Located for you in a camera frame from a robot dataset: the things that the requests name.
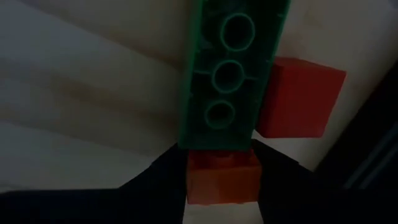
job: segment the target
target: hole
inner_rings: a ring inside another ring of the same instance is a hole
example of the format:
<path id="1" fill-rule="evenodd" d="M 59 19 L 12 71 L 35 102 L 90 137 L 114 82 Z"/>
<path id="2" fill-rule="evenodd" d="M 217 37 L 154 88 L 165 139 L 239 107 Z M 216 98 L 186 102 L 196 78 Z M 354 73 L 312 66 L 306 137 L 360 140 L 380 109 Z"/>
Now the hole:
<path id="1" fill-rule="evenodd" d="M 227 101 L 217 101 L 210 104 L 206 110 L 205 120 L 213 129 L 227 128 L 235 117 L 235 109 Z"/>
<path id="2" fill-rule="evenodd" d="M 234 60 L 218 64 L 212 78 L 214 88 L 220 93 L 231 93 L 238 90 L 243 81 L 243 67 Z"/>
<path id="3" fill-rule="evenodd" d="M 254 39 L 254 23 L 243 13 L 227 17 L 221 28 L 221 41 L 231 51 L 246 50 Z"/>

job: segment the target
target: green lego brick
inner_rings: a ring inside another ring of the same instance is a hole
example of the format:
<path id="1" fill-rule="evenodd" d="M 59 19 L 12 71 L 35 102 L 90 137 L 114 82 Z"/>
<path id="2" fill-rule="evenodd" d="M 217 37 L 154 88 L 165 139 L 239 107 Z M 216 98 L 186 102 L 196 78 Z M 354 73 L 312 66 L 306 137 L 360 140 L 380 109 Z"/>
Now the green lego brick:
<path id="1" fill-rule="evenodd" d="M 245 151 L 290 0 L 194 0 L 178 145 Z"/>

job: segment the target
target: wooden surface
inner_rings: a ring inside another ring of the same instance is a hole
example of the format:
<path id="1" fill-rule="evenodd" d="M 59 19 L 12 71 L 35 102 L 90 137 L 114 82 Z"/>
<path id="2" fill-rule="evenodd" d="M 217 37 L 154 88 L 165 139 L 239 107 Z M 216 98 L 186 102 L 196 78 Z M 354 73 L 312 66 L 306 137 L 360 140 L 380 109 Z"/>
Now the wooden surface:
<path id="1" fill-rule="evenodd" d="M 394 3 L 292 1 L 278 55 L 346 70 L 347 79 L 322 138 L 263 141 L 316 168 L 398 58 Z M 1 0 L 0 190 L 115 187 L 171 146 L 189 8 Z M 187 214 L 186 223 L 261 222 L 255 203 Z"/>

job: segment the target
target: red lego block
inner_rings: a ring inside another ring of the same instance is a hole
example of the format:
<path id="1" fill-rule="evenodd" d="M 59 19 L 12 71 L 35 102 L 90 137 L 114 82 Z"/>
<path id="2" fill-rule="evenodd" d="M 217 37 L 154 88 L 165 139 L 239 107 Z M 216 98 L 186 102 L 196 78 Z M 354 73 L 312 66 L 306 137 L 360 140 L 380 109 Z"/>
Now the red lego block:
<path id="1" fill-rule="evenodd" d="M 253 151 L 190 151 L 188 204 L 255 202 L 260 177 L 261 165 Z"/>
<path id="2" fill-rule="evenodd" d="M 256 130 L 266 138 L 323 135 L 346 72 L 294 58 L 276 58 Z"/>

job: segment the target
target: lego brick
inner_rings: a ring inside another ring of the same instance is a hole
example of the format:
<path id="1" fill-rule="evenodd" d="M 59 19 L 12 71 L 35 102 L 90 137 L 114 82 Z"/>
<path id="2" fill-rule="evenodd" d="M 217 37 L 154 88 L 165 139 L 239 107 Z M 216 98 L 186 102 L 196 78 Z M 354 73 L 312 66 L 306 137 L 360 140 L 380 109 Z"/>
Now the lego brick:
<path id="1" fill-rule="evenodd" d="M 266 138 L 319 138 L 346 72 L 276 58 L 256 130 Z"/>
<path id="2" fill-rule="evenodd" d="M 255 202 L 261 165 L 249 152 L 190 151 L 187 171 L 188 204 Z"/>
<path id="3" fill-rule="evenodd" d="M 179 147 L 250 148 L 289 2 L 193 2 Z"/>

